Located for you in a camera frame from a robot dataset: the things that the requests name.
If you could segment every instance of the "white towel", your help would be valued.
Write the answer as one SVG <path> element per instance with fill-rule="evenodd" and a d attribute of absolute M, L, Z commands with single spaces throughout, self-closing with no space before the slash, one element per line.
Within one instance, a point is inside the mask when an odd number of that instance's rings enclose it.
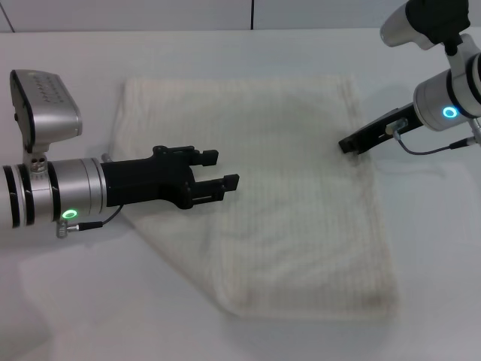
<path fill-rule="evenodd" d="M 363 125 L 352 82 L 129 80 L 114 160 L 152 147 L 216 149 L 197 180 L 239 174 L 223 202 L 123 214 L 173 267 L 242 317 L 384 317 L 396 287 L 369 156 L 337 142 Z"/>

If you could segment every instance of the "cable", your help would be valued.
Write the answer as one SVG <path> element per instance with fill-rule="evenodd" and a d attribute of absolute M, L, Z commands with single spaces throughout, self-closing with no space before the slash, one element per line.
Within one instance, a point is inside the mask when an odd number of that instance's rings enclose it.
<path fill-rule="evenodd" d="M 120 207 L 117 208 L 117 210 L 110 216 L 108 217 L 104 222 L 102 222 L 102 225 L 105 226 L 107 223 L 109 223 L 113 218 L 115 218 L 116 215 L 118 215 L 120 213 L 120 211 L 122 210 L 123 208 L 123 205 L 121 205 Z"/>
<path fill-rule="evenodd" d="M 449 150 L 450 148 L 449 147 L 443 147 L 443 148 L 439 148 L 439 149 L 435 149 L 435 150 L 431 150 L 429 152 L 413 152 L 409 149 L 407 149 L 407 147 L 404 145 L 404 142 L 399 138 L 398 139 L 398 143 L 403 147 L 403 149 L 408 152 L 409 154 L 413 154 L 414 156 L 428 156 L 430 154 L 435 154 L 435 153 L 439 153 L 439 152 L 443 152 L 445 150 Z"/>
<path fill-rule="evenodd" d="M 11 30 L 12 32 L 15 32 L 15 29 L 14 29 L 14 27 L 12 26 L 12 23 L 11 23 L 10 19 L 8 19 L 7 12 L 5 11 L 5 9 L 4 9 L 4 7 L 3 7 L 3 5 L 2 5 L 1 2 L 0 2 L 0 10 L 2 11 L 3 16 L 4 16 L 5 19 L 7 20 L 8 26 L 10 26 L 10 30 Z"/>
<path fill-rule="evenodd" d="M 89 229 L 97 229 L 97 228 L 102 228 L 103 226 L 105 226 L 107 223 L 109 223 L 113 218 L 115 218 L 116 215 L 118 215 L 120 213 L 120 211 L 122 210 L 123 208 L 123 205 L 119 206 L 117 208 L 117 210 L 110 216 L 108 217 L 106 220 L 104 221 L 99 221 L 99 222 L 85 222 L 85 223 L 78 223 L 76 225 L 76 230 L 81 232 L 81 231 L 86 231 L 86 230 L 89 230 Z"/>
<path fill-rule="evenodd" d="M 459 148 L 463 148 L 463 147 L 469 147 L 470 145 L 476 144 L 475 137 L 470 137 L 470 138 L 461 139 L 460 141 L 457 141 L 455 143 L 451 143 L 447 147 L 438 148 L 438 149 L 435 149 L 435 150 L 431 150 L 429 152 L 413 152 L 412 150 L 409 150 L 406 147 L 404 142 L 401 140 L 401 135 L 397 131 L 395 131 L 392 136 L 396 141 L 398 141 L 399 145 L 401 145 L 402 148 L 407 153 L 412 154 L 414 156 L 428 156 L 428 155 L 431 155 L 431 154 L 443 152 L 445 150 L 454 150 L 454 149 L 459 149 Z"/>

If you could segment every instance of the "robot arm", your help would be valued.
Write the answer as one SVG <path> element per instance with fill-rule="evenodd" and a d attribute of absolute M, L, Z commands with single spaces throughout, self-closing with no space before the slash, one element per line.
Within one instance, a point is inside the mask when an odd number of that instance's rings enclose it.
<path fill-rule="evenodd" d="M 440 132 L 462 123 L 470 124 L 473 139 L 481 144 L 477 121 L 481 117 L 481 50 L 471 36 L 459 34 L 470 26 L 467 14 L 467 0 L 409 0 L 390 16 L 381 28 L 385 44 L 395 47 L 412 41 L 427 50 L 443 43 L 451 69 L 418 85 L 411 105 L 340 141 L 344 153 L 364 153 L 391 138 L 400 140 L 401 134 L 420 126 Z M 470 138 L 465 141 L 456 144 L 473 143 Z"/>
<path fill-rule="evenodd" d="M 50 144 L 82 133 L 78 107 L 60 77 L 42 71 L 12 71 L 11 93 L 24 154 L 23 164 L 0 170 L 0 228 L 57 222 L 57 236 L 64 238 L 68 232 L 102 227 L 107 221 L 69 222 L 107 207 L 164 199 L 189 209 L 222 201 L 225 192 L 237 189 L 236 174 L 195 181 L 190 166 L 215 165 L 216 150 L 157 146 L 147 159 L 49 162 Z"/>

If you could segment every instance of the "black cable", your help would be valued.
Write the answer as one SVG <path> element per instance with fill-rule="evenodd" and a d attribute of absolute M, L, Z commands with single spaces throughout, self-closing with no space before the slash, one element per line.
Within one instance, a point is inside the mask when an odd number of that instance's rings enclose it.
<path fill-rule="evenodd" d="M 116 215 L 118 215 L 120 213 L 120 211 L 122 210 L 123 208 L 123 205 L 121 205 L 120 207 L 117 208 L 117 210 L 110 216 L 108 217 L 104 222 L 102 222 L 102 225 L 105 226 L 107 223 L 109 223 L 113 218 L 115 218 Z"/>
<path fill-rule="evenodd" d="M 254 10 L 256 8 L 256 1 L 252 0 L 250 4 L 250 29 L 254 30 Z"/>
<path fill-rule="evenodd" d="M 475 137 L 471 137 L 471 138 L 461 139 L 460 141 L 457 141 L 455 143 L 451 143 L 447 147 L 438 148 L 438 149 L 435 149 L 435 150 L 431 150 L 429 152 L 413 152 L 412 150 L 409 150 L 406 147 L 406 145 L 404 145 L 404 142 L 401 140 L 401 136 L 399 135 L 398 132 L 394 132 L 393 137 L 396 141 L 398 141 L 398 143 L 402 146 L 402 148 L 407 153 L 412 154 L 414 156 L 428 156 L 430 154 L 443 152 L 445 150 L 453 150 L 453 149 L 459 149 L 459 148 L 463 148 L 463 147 L 469 147 L 470 145 L 473 145 L 473 144 L 476 143 Z"/>
<path fill-rule="evenodd" d="M 5 17 L 5 19 L 7 20 L 7 23 L 8 23 L 8 26 L 10 26 L 10 30 L 12 32 L 15 32 L 15 29 L 14 29 L 14 26 L 12 25 L 12 23 L 10 22 L 10 19 L 8 19 L 8 15 L 7 15 L 7 12 L 5 11 L 2 3 L 0 2 L 0 10 L 2 11 L 3 13 L 3 16 Z"/>
<path fill-rule="evenodd" d="M 429 152 L 413 152 L 413 151 L 407 149 L 407 147 L 404 145 L 403 141 L 400 138 L 398 139 L 398 143 L 403 147 L 403 149 L 405 151 L 407 151 L 409 154 L 413 154 L 414 156 L 428 156 L 430 154 L 435 154 L 435 153 L 439 153 L 439 152 L 443 152 L 445 150 L 451 149 L 449 147 L 442 147 L 442 148 L 439 148 L 439 149 L 431 150 Z"/>
<path fill-rule="evenodd" d="M 115 216 L 120 213 L 120 211 L 122 210 L 122 208 L 123 208 L 123 205 L 119 206 L 119 207 L 117 208 L 117 210 L 116 210 L 110 217 L 108 217 L 108 218 L 107 218 L 106 220 L 104 220 L 104 221 L 78 223 L 78 224 L 77 224 L 77 227 L 78 227 L 79 232 L 80 232 L 80 231 L 86 231 L 86 230 L 89 230 L 89 229 L 102 228 L 102 227 L 105 226 L 107 223 L 109 223 L 113 218 L 115 218 Z"/>

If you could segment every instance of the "blue led ring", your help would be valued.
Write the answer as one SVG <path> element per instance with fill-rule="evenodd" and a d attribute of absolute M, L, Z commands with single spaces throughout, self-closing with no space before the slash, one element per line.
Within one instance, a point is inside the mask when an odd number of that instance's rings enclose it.
<path fill-rule="evenodd" d="M 454 107 L 445 107 L 443 110 L 443 115 L 446 118 L 452 119 L 456 118 L 459 115 L 458 109 Z"/>

